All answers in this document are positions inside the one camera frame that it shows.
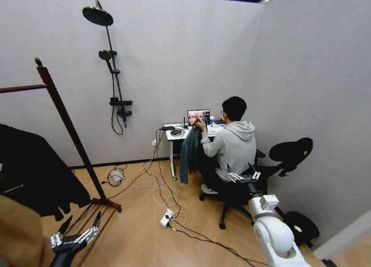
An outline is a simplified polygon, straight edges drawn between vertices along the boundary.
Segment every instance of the office chair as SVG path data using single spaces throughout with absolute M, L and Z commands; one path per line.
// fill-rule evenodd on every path
M 265 154 L 261 152 L 260 150 L 256 149 L 254 165 L 257 164 L 257 161 L 259 158 L 264 158 L 264 157 L 265 157 Z M 245 174 L 247 175 L 253 174 L 252 169 L 250 168 L 247 169 L 241 175 L 245 175 Z M 218 194 L 201 193 L 199 195 L 199 199 L 201 201 L 204 201 L 205 198 L 210 198 L 210 199 L 215 199 L 215 200 L 221 200 L 224 202 L 223 212 L 221 213 L 221 218 L 220 218 L 220 223 L 219 223 L 220 229 L 225 229 L 224 218 L 225 218 L 225 214 L 227 213 L 230 207 L 234 207 L 236 209 L 239 209 L 241 212 L 243 212 L 250 219 L 250 223 L 253 225 L 254 220 L 251 214 L 243 207 L 243 205 L 248 203 L 248 196 L 246 194 L 246 185 L 236 185 L 232 182 L 228 183 L 228 185 L 229 185 L 229 189 L 227 189 L 227 192 L 233 191 L 234 193 L 233 197 L 231 197 L 227 193 L 218 193 Z

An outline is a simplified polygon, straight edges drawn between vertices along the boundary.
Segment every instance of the monitor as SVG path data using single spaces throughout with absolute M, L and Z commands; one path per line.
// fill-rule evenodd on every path
M 210 110 L 209 109 L 198 109 L 198 110 L 188 110 L 188 125 L 192 125 L 198 117 L 202 117 L 206 125 L 210 125 Z

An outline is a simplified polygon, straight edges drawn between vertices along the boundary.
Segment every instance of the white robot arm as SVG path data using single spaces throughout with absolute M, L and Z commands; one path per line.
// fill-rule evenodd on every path
M 249 208 L 254 219 L 254 234 L 263 248 L 269 267 L 310 267 L 294 241 L 294 235 L 287 224 L 276 218 L 274 208 L 278 199 L 274 194 L 263 195 L 255 187 L 260 173 L 251 177 L 228 173 L 232 182 L 246 183 L 250 190 Z

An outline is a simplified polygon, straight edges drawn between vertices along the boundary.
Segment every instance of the power outlet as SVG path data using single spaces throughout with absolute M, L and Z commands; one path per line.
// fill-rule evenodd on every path
M 170 220 L 173 218 L 174 216 L 174 212 L 170 209 L 168 209 L 166 211 L 166 213 L 164 214 L 164 216 L 162 217 L 161 221 L 160 221 L 160 225 L 165 228 L 168 226 L 168 223 L 170 222 Z

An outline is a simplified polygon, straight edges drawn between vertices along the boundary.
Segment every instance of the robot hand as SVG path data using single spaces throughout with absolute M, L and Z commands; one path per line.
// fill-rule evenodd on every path
M 56 254 L 50 267 L 71 266 L 75 255 L 83 250 L 99 233 L 100 212 L 94 220 L 92 228 L 88 229 L 83 234 L 63 237 L 71 220 L 72 216 L 61 225 L 56 234 L 50 237 L 52 250 Z

